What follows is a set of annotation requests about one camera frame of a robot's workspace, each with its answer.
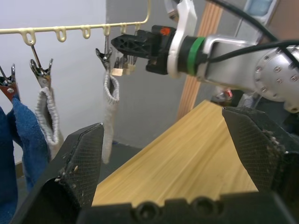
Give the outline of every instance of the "black cable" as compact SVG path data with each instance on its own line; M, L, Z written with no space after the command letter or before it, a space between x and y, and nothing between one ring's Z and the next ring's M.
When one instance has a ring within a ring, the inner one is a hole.
M259 44L255 46L250 46L247 48L242 48L239 50L235 50L232 52L229 52L227 54L214 57L214 58L208 58L207 61L210 63L215 63L215 62L222 62L224 60L230 59L232 57L237 57L240 55L260 51L260 50L266 50L266 49L271 49L271 48L286 48L291 45L299 45L299 40L286 40L286 41L276 41L276 42L270 42L270 43L264 43L264 44Z
M238 7L232 5L224 0L207 0L207 1L213 2L214 4L217 4L217 5L225 8L229 12L243 18L245 21L250 23L252 26L254 26L258 30L260 30L270 41L272 41L272 42L278 41L278 38L273 33L271 33L271 31L269 31L263 24L261 24L258 20L256 20L255 18L253 18L252 16L250 16L243 10L239 9ZM299 61L292 55L292 53L286 48L280 48L280 49L292 61L292 63L295 65L295 67L297 67L299 69Z

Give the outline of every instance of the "blue towel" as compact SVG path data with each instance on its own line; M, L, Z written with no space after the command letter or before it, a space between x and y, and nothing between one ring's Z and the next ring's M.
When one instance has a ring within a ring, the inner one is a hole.
M17 130L17 133L12 135L17 143L18 139L21 140L19 145L23 149L23 172L27 190L31 191L49 163L48 145L35 114L16 97L13 98L12 103Z
M7 120L8 120L8 124L9 124L10 134L13 137L13 140L19 146L23 147L23 143L22 143L21 138L17 132L17 126L15 125L14 110L12 109L6 116L7 116Z
M14 166L13 137L5 113L0 107L0 223L9 223L18 203Z

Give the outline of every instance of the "white sock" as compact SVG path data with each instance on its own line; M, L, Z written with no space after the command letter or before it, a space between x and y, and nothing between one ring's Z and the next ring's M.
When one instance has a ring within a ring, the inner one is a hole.
M104 113L104 139L102 148L102 160L105 164L109 163L109 158L112 149L113 142L113 126L114 118L117 111L117 106L120 101L120 85L116 78L106 72L104 81L104 103L105 103L105 113Z
M35 113L48 144L50 158L53 160L64 142L59 128L59 116L55 107L53 90L50 91L48 87L40 90Z

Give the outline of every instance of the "metal clip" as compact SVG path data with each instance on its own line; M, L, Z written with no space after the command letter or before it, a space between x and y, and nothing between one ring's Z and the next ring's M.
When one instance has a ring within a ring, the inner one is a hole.
M103 63L105 70L110 69L110 57L112 55L112 48L109 48L109 50L106 54L101 53L100 50L96 48L95 53L98 56L98 58L101 60L101 62Z
M15 80L15 65L11 66L11 76L6 77L4 71L0 66L0 71L3 77L0 77L0 89L5 96L10 100L13 100L13 96L19 96L18 85Z
M30 68L33 71L34 75L36 76L39 85L42 88L48 87L51 90L51 68L52 68L53 58L50 60L49 68L43 69L33 44L31 45L31 49L34 58L36 59L37 65L36 62L33 59L31 59Z
M137 29L137 26L136 26L135 35L137 35L137 32L138 32L138 29ZM136 56L129 56L129 59L128 59L128 70L129 70L129 73L135 71L136 61L137 61L137 57Z
M122 76L129 75L130 70L128 69L128 56L120 55L120 52L117 52L116 60L114 63L114 67L112 69L111 75L113 76Z

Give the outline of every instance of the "green ring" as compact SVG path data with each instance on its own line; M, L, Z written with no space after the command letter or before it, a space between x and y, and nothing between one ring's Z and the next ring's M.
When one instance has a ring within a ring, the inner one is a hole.
M188 74L191 76L196 75L195 69L194 69L196 54L204 40L205 40L204 37L197 38L196 41L193 43L193 45L190 48L190 51L188 54L188 59L187 59L187 69L188 69Z

